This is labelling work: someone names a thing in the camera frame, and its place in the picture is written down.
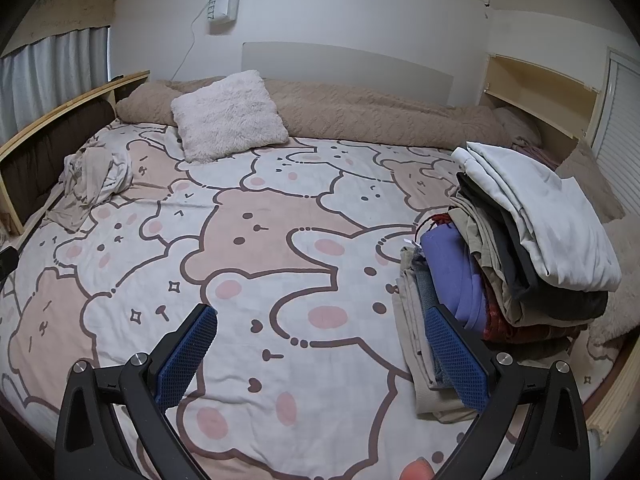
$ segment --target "light blue curtain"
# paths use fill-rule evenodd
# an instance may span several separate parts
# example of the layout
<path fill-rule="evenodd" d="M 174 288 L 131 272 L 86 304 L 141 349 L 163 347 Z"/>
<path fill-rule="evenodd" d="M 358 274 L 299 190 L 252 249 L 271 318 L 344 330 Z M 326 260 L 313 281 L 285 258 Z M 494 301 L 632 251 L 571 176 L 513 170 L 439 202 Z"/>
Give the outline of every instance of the light blue curtain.
<path fill-rule="evenodd" d="M 107 82 L 108 27 L 49 36 L 0 59 L 0 144 Z"/>

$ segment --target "metal bolt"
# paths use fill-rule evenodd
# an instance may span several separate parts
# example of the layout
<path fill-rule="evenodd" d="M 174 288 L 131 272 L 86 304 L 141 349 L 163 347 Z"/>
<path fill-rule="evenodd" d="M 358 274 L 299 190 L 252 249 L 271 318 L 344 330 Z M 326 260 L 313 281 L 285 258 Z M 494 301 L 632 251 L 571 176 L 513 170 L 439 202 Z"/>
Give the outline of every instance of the metal bolt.
<path fill-rule="evenodd" d="M 495 358 L 498 359 L 501 365 L 509 366 L 513 364 L 513 357 L 507 354 L 507 352 L 500 352 Z"/>
<path fill-rule="evenodd" d="M 142 366 L 146 363 L 146 358 L 148 356 L 144 352 L 138 352 L 137 354 L 133 354 L 129 362 L 134 366 Z"/>
<path fill-rule="evenodd" d="M 556 370 L 558 370 L 561 374 L 566 374 L 569 372 L 570 368 L 569 365 L 564 361 L 558 361 L 556 363 Z"/>
<path fill-rule="evenodd" d="M 74 368 L 73 368 L 74 372 L 76 374 L 81 374 L 82 372 L 84 372 L 86 370 L 86 361 L 78 361 L 74 364 Z"/>

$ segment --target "cartoon bear print bed sheet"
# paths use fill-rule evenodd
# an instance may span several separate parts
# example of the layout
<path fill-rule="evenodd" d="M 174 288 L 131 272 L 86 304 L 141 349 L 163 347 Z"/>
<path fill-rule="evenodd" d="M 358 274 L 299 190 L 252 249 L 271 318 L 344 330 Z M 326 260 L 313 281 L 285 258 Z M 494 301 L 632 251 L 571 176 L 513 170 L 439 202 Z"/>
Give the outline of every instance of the cartoon bear print bed sheet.
<path fill-rule="evenodd" d="M 76 234 L 41 225 L 0 295 L 1 388 L 28 423 L 53 442 L 73 362 L 149 352 L 203 302 L 218 335 L 167 417 L 212 478 L 397 480 L 421 457 L 439 468 L 470 423 L 415 415 L 391 299 L 404 239 L 456 189 L 447 152 L 292 138 L 194 165 L 168 126 L 116 120 L 96 136 L 129 151 L 132 186 Z M 583 398 L 615 357 L 578 339 Z"/>

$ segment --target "white wall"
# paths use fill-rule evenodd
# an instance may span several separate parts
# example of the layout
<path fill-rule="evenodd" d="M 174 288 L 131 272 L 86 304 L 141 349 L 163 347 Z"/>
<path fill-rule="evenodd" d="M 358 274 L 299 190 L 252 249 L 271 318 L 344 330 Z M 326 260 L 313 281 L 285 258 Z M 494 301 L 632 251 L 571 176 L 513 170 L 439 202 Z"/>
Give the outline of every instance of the white wall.
<path fill-rule="evenodd" d="M 117 0 L 113 74 L 150 69 L 171 78 L 191 44 L 190 24 L 207 0 Z M 245 41 L 297 41 L 367 50 L 454 76 L 450 104 L 478 99 L 490 20 L 478 0 L 240 0 L 238 20 L 211 34 L 205 13 L 176 79 L 240 70 Z"/>
<path fill-rule="evenodd" d="M 496 10 L 488 51 L 546 66 L 599 90 L 609 46 L 640 59 L 640 47 L 631 34 L 550 14 Z"/>

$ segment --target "blue textured pad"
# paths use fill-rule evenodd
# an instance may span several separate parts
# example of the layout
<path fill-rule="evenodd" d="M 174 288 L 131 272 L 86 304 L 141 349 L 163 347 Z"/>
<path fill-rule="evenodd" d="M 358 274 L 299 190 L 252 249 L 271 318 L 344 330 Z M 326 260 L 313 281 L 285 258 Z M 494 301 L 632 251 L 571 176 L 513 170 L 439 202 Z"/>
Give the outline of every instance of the blue textured pad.
<path fill-rule="evenodd" d="M 427 310 L 424 328 L 433 353 L 462 403 L 482 412 L 489 403 L 486 374 L 437 308 Z"/>
<path fill-rule="evenodd" d="M 217 330 L 218 316 L 215 309 L 208 306 L 164 363 L 158 374 L 155 399 L 163 413 L 182 400 Z"/>

